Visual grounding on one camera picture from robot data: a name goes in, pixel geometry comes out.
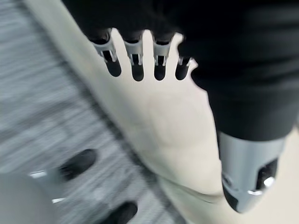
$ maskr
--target black fingertip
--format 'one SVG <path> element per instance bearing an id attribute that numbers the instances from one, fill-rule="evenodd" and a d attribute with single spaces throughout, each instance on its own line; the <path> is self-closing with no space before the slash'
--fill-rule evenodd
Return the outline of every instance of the black fingertip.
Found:
<path id="1" fill-rule="evenodd" d="M 105 220 L 96 224 L 127 224 L 137 213 L 135 202 L 125 202 L 113 210 Z"/>
<path id="2" fill-rule="evenodd" d="M 118 60 L 115 62 L 107 62 L 106 63 L 109 73 L 114 76 L 118 77 L 121 74 L 121 65 Z"/>
<path id="3" fill-rule="evenodd" d="M 142 81 L 144 77 L 143 65 L 132 65 L 132 75 L 135 81 Z"/>
<path id="4" fill-rule="evenodd" d="M 154 70 L 154 75 L 156 80 L 161 81 L 162 79 L 164 79 L 165 72 L 166 72 L 165 66 L 156 65 Z"/>
<path id="5" fill-rule="evenodd" d="M 177 65 L 177 69 L 176 69 L 176 78 L 177 80 L 183 80 L 188 73 L 188 66 L 186 65 Z"/>

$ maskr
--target black sleeve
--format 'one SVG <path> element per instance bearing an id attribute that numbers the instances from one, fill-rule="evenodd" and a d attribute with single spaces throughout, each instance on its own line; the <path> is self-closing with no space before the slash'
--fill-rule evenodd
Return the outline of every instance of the black sleeve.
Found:
<path id="1" fill-rule="evenodd" d="M 189 14 L 181 55 L 199 67 L 216 128 L 246 140 L 286 136 L 299 110 L 299 4 L 212 4 Z"/>

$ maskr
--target prosthetic arm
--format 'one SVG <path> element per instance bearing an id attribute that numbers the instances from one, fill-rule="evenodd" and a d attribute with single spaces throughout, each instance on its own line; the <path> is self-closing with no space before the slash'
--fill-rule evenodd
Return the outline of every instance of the prosthetic arm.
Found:
<path id="1" fill-rule="evenodd" d="M 106 44 L 99 41 L 103 30 L 119 30 L 136 81 L 143 79 L 143 30 L 152 32 L 159 81 L 174 33 L 184 35 L 175 76 L 186 77 L 192 58 L 199 64 L 191 77 L 209 96 L 224 195 L 237 212 L 252 208 L 276 179 L 284 139 L 299 110 L 299 6 L 262 1 L 200 6 L 175 0 L 63 2 L 97 49 Z"/>

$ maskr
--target striped carpet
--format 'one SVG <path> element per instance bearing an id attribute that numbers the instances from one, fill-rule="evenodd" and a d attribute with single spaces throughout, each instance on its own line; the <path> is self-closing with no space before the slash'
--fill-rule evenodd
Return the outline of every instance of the striped carpet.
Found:
<path id="1" fill-rule="evenodd" d="M 85 224 L 126 200 L 139 207 L 130 224 L 184 223 L 24 6 L 1 0 L 0 172 L 52 168 L 86 148 L 100 159 L 67 184 L 59 224 Z"/>

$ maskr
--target metal finger segment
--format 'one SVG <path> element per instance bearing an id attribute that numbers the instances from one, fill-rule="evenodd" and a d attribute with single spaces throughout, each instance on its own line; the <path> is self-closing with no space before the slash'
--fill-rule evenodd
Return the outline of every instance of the metal finger segment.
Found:
<path id="1" fill-rule="evenodd" d="M 93 40 L 92 43 L 98 54 L 104 59 L 109 73 L 114 77 L 118 77 L 121 74 L 121 66 L 111 38 L 111 29 L 104 30 L 101 33 L 101 37 Z"/>

